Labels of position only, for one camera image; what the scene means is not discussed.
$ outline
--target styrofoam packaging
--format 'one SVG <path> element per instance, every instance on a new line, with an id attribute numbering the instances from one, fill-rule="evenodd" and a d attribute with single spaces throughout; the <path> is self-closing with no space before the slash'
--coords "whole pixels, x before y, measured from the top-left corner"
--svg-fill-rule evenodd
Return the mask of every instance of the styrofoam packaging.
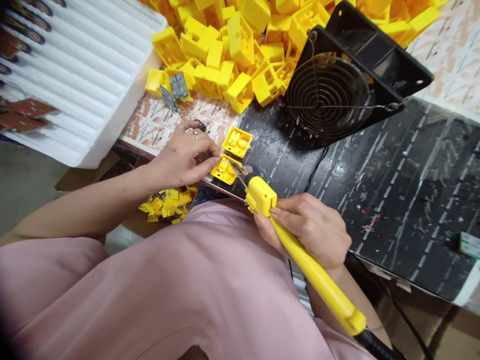
<path id="1" fill-rule="evenodd" d="M 151 37 L 168 26 L 167 20 L 138 0 L 67 0 L 66 8 L 49 1 L 51 17 L 23 5 L 47 20 L 52 31 L 9 12 L 40 33 L 45 44 L 4 26 L 32 52 L 19 51 L 17 63 L 3 60 L 12 73 L 0 79 L 59 111 L 45 117 L 50 126 L 5 135 L 70 167 L 94 169 L 142 98 L 149 69 L 161 64 Z M 22 99 L 8 83 L 5 90 Z"/>

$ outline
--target pink fabric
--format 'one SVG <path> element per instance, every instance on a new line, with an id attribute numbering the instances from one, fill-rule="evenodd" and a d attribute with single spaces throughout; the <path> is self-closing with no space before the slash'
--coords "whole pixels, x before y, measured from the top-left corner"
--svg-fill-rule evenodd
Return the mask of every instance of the pink fabric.
<path id="1" fill-rule="evenodd" d="M 0 248 L 0 300 L 28 359 L 371 359 L 310 318 L 285 259 L 231 200 L 108 257 L 89 238 Z"/>

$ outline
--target work surface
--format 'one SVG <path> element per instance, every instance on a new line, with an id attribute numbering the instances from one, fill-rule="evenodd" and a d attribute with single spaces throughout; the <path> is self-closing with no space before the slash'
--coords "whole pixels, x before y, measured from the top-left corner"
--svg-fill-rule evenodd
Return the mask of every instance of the work surface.
<path id="1" fill-rule="evenodd" d="M 253 141 L 240 162 L 286 198 L 304 192 L 322 150 L 279 104 L 244 114 Z M 238 180 L 211 184 L 245 198 Z M 477 122 L 412 100 L 331 145 L 309 192 L 341 213 L 361 258 L 460 305 L 475 289 L 479 265 L 458 247 L 460 231 L 480 237 Z"/>

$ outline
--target workbench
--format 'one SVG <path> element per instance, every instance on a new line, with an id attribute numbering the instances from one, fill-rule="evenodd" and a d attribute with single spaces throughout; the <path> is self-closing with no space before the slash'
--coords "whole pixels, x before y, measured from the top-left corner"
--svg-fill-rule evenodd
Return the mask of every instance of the workbench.
<path id="1" fill-rule="evenodd" d="M 374 270 L 480 314 L 480 262 L 459 252 L 460 231 L 480 237 L 479 32 L 474 0 L 446 5 L 408 48 L 435 81 L 403 112 L 331 145 L 309 192 L 342 214 L 350 250 Z M 239 116 L 196 94 L 189 114 L 178 114 L 146 94 L 119 141 L 151 159 L 182 120 L 208 124 L 219 146 L 238 126 L 253 134 L 240 162 L 286 198 L 305 190 L 322 150 L 280 103 L 254 101 Z M 203 181 L 245 197 L 238 181 Z"/>

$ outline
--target metal wire grille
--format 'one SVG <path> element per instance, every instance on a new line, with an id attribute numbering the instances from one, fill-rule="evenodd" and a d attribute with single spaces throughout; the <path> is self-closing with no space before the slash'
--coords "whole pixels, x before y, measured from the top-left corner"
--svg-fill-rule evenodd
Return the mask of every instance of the metal wire grille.
<path id="1" fill-rule="evenodd" d="M 286 93 L 300 126 L 329 144 L 357 131 L 368 118 L 371 96 L 362 72 L 337 56 L 319 54 L 300 65 Z"/>

